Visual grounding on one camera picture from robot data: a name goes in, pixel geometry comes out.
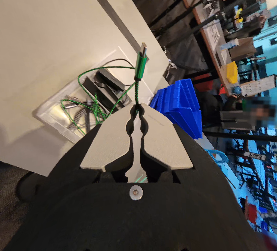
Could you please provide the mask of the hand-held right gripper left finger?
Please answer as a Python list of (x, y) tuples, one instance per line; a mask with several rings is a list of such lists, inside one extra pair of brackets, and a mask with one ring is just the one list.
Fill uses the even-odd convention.
[(99, 128), (80, 167), (110, 172), (124, 177), (133, 166), (131, 134), (134, 131), (135, 105), (129, 104), (109, 116)]

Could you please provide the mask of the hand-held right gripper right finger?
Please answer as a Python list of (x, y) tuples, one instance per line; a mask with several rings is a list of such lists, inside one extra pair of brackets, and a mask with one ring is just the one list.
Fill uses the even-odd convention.
[(178, 125), (145, 103), (139, 105), (139, 117), (142, 132), (140, 164), (148, 181), (157, 181), (163, 172), (193, 168), (175, 129)]

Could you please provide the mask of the clear plastic storage box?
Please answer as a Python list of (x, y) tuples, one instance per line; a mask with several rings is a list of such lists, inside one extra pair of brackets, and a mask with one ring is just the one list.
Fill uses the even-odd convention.
[[(105, 112), (97, 100), (97, 95), (92, 97), (84, 88), (82, 83), (86, 77), (94, 80), (97, 70), (101, 69), (102, 65), (112, 59), (127, 59), (123, 50), (118, 47), (109, 53), (102, 61), (94, 62), (89, 69), (86, 69), (82, 74), (78, 74), (77, 78), (68, 83), (60, 91), (54, 94), (50, 99), (45, 101), (36, 113), (37, 118), (54, 128), (68, 141), (77, 143), (89, 130), (96, 124), (101, 124), (103, 115), (108, 116), (110, 112)], [(124, 74), (129, 76), (126, 80), (127, 84), (134, 83), (134, 71)], [(116, 104), (113, 113), (120, 110), (124, 106), (135, 103), (133, 86), (126, 87), (122, 99)]]

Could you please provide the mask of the stack of blue bins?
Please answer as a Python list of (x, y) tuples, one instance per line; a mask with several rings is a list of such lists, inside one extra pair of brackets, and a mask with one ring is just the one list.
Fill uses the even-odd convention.
[(157, 91), (150, 105), (193, 139), (203, 138), (202, 115), (191, 79), (177, 80)]

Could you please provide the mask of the large black box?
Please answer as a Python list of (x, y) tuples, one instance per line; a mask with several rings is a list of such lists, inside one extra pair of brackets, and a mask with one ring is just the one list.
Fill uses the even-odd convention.
[(92, 97), (95, 97), (95, 94), (97, 95), (100, 107), (103, 108), (105, 112), (110, 112), (115, 103), (123, 95), (122, 91), (115, 90), (106, 83), (94, 81), (89, 77), (85, 78), (82, 85), (90, 93), (90, 95), (92, 95)]

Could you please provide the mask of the long black port hub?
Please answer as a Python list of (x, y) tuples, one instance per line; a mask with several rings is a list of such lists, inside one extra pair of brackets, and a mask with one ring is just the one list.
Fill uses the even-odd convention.
[(107, 69), (97, 71), (95, 78), (102, 84), (105, 84), (117, 92), (123, 93), (125, 85), (113, 76)]

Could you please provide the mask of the grey metal box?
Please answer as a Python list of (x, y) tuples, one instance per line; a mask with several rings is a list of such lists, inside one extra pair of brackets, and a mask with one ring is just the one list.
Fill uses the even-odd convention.
[(228, 130), (255, 131), (255, 119), (245, 111), (221, 111), (222, 128)]

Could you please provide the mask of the black caster wheel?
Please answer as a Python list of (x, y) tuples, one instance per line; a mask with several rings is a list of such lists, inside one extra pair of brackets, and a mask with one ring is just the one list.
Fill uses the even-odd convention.
[(46, 176), (34, 172), (27, 172), (16, 185), (16, 197), (22, 202), (31, 202), (37, 196), (40, 187), (46, 179)]

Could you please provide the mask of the yellow plastic bin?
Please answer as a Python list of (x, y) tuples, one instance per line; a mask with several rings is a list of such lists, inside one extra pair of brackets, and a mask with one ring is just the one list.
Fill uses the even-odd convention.
[(238, 82), (238, 68), (235, 61), (226, 64), (226, 78), (229, 83), (235, 84)]

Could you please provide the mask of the white perforated panel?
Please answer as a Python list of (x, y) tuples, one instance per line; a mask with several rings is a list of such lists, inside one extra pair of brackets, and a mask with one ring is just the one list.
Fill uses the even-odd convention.
[(276, 88), (276, 75), (271, 75), (260, 80), (253, 80), (240, 85), (241, 95), (255, 96), (258, 93)]

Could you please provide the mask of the white printed paper sheet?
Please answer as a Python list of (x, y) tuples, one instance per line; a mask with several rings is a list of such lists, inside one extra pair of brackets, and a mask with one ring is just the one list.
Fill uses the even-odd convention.
[(212, 50), (215, 50), (222, 44), (223, 37), (219, 20), (213, 20), (205, 25), (203, 31)]

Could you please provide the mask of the brown cardboard box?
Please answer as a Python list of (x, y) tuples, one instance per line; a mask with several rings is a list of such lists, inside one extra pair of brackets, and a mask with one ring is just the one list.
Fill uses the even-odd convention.
[(234, 46), (229, 50), (232, 61), (239, 61), (255, 55), (256, 48), (254, 47), (253, 37), (241, 38), (238, 43), (238, 46)]

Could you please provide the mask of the cluttered wooden workbench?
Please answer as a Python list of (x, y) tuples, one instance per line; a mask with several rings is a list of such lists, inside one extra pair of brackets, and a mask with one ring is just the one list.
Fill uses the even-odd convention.
[[(230, 54), (229, 53), (227, 54), (226, 62), (224, 62), (224, 58), (220, 54), (220, 46), (218, 46), (218, 48), (216, 48), (215, 50), (211, 49), (209, 42), (206, 38), (206, 34), (203, 31), (203, 28), (205, 25), (207, 25), (208, 23), (210, 23), (213, 20), (219, 20), (219, 22), (220, 22), (221, 19), (224, 19), (224, 16), (226, 16), (226, 14), (230, 13), (231, 10), (233, 10), (233, 8), (236, 5), (246, 4), (247, 0), (234, 0), (228, 6), (223, 6), (222, 8), (219, 6), (219, 8), (216, 8), (216, 10), (212, 13), (212, 15), (210, 17), (208, 17), (208, 14), (206, 13), (206, 10), (204, 9), (204, 5), (207, 4), (207, 0), (192, 1), (191, 4), (189, 5), (189, 7), (187, 7), (188, 1), (187, 0), (183, 0), (183, 1), (185, 4), (185, 7), (186, 7), (186, 11), (183, 14), (181, 14), (179, 16), (179, 18), (183, 19), (190, 12), (192, 12), (194, 15), (194, 18), (196, 19), (197, 25), (195, 27), (193, 27), (191, 32), (189, 32), (188, 34), (186, 34), (183, 37), (180, 37), (180, 39), (188, 37), (190, 34), (194, 34), (194, 35), (196, 35), (196, 33), (201, 34), (201, 38), (205, 42), (204, 45), (207, 49), (207, 52), (202, 52), (202, 54), (205, 59), (206, 59), (206, 56), (208, 56), (208, 58), (211, 59), (212, 63), (208, 64), (208, 66), (212, 66), (212, 67), (209, 67), (209, 70), (202, 71), (201, 73), (199, 73), (199, 75), (203, 75), (205, 73), (211, 73), (209, 78), (211, 78), (211, 79), (219, 78), (221, 83), (223, 84), (223, 87), (225, 89), (227, 96), (230, 96), (232, 93), (232, 88), (234, 86), (238, 85), (238, 83), (235, 83), (235, 84), (229, 83), (226, 78), (226, 64), (231, 62)], [(226, 42), (225, 42), (225, 39), (223, 36), (223, 30), (222, 30), (222, 37), (223, 37), (222, 44), (224, 44)]]

